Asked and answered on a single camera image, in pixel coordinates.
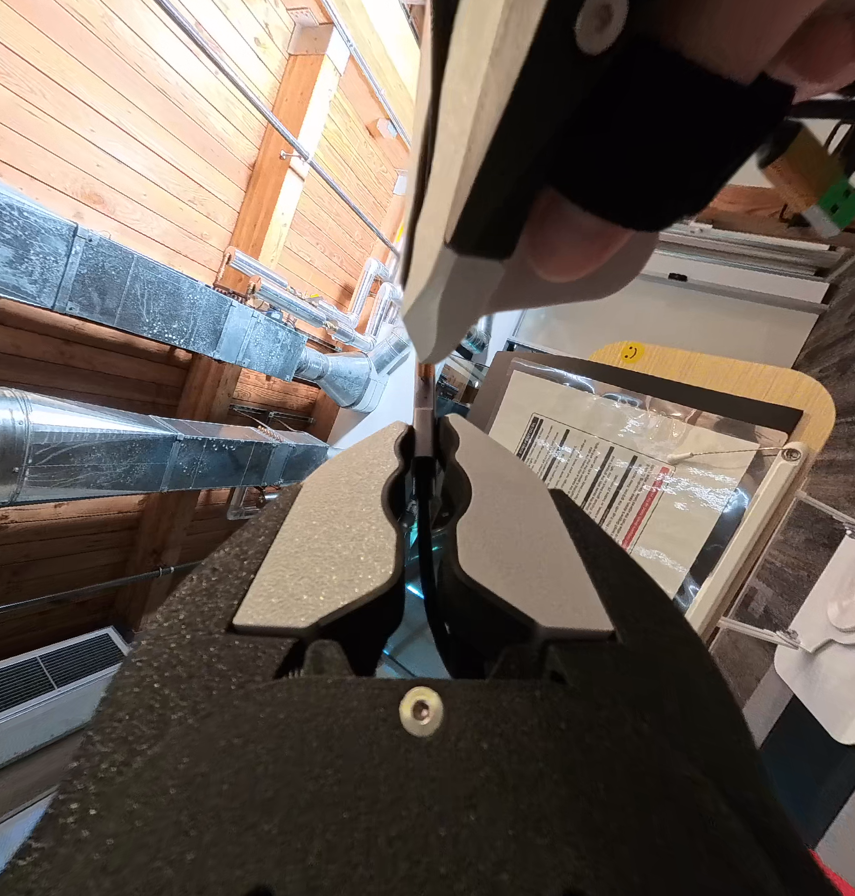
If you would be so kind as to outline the person's right hand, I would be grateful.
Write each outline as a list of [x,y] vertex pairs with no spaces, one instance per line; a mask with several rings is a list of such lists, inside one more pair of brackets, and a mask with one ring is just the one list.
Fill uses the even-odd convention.
[[[761,73],[804,100],[855,81],[855,1],[660,2],[660,43],[740,84]],[[534,273],[553,282],[593,274],[634,231],[598,218],[547,189],[532,208],[521,245]]]

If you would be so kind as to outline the yellow green connector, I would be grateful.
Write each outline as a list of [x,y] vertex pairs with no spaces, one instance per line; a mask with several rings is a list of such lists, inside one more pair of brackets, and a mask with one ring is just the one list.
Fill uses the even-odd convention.
[[855,186],[842,163],[802,122],[781,122],[755,159],[788,209],[821,238],[836,238],[855,220]]

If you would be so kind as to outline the wooden sign board with acrylic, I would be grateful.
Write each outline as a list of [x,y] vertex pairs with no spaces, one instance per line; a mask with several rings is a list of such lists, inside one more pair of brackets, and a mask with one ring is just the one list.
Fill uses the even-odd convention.
[[497,353],[468,420],[581,506],[710,642],[791,511],[835,404],[795,369],[623,341],[589,361]]

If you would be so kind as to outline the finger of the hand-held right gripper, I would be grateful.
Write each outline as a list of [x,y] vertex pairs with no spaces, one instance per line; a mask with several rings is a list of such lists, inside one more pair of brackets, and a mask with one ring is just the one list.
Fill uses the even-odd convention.
[[533,42],[533,2],[428,2],[415,180],[407,200],[402,319],[422,364],[448,356],[488,310],[505,261],[454,233]]

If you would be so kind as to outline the round metal air duct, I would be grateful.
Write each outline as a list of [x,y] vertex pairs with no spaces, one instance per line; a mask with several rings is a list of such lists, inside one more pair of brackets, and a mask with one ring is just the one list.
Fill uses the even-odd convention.
[[0,508],[293,485],[332,454],[307,433],[165,419],[0,387]]

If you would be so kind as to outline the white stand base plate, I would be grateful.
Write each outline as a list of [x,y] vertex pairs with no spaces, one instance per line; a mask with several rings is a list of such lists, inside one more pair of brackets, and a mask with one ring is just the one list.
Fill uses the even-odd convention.
[[801,647],[776,648],[777,675],[832,739],[855,745],[855,538],[837,546],[790,629]]

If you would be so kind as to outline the white louvred wall unit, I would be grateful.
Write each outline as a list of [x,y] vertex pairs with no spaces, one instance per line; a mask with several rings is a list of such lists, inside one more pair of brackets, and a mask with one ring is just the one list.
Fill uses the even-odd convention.
[[0,661],[0,769],[84,728],[128,655],[112,627]]

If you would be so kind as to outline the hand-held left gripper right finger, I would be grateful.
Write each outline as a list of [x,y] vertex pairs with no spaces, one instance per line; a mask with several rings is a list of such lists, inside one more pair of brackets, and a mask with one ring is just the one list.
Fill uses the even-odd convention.
[[539,476],[468,420],[438,421],[444,473],[437,599],[458,674],[553,644],[605,643],[615,626]]

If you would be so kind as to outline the rectangular metal air duct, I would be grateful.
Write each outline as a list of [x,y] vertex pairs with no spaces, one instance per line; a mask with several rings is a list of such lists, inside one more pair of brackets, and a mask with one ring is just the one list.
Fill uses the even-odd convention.
[[307,336],[0,183],[0,298],[108,326],[286,382],[343,408],[377,407],[411,354],[398,324],[367,352],[323,354]]

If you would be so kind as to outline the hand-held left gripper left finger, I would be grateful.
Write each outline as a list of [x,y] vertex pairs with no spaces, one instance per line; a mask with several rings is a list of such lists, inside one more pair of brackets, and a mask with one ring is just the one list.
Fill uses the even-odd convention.
[[379,659],[404,610],[409,426],[393,422],[321,465],[265,554],[232,624],[348,659]]

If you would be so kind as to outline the grey hub with adapter plug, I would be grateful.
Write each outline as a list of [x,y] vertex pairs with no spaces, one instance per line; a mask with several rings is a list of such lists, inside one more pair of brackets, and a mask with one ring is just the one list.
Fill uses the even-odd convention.
[[411,459],[412,525],[408,566],[416,573],[427,626],[444,669],[456,678],[458,663],[454,639],[444,617],[441,600],[435,523],[442,509],[444,471],[438,454],[436,374],[433,364],[417,363],[414,378]]

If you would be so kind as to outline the silver insulated pipe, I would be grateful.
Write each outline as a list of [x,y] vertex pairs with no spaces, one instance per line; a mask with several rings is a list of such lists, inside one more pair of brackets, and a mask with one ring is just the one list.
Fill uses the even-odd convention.
[[347,310],[324,298],[299,294],[264,263],[235,247],[225,252],[222,271],[227,270],[251,279],[251,294],[293,322],[325,330],[334,342],[356,350],[375,348],[384,325],[395,323],[399,316],[402,291],[390,268],[376,258],[366,261]]

